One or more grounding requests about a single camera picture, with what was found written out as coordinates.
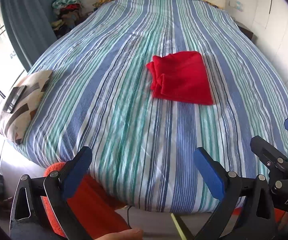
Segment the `person's hand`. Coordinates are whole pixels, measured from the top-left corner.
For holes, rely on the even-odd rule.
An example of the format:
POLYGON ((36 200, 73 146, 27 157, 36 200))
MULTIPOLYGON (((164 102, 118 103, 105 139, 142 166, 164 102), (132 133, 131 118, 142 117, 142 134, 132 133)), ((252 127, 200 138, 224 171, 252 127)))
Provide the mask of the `person's hand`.
POLYGON ((109 233, 96 240, 142 240, 143 230, 129 229, 121 232, 109 233))

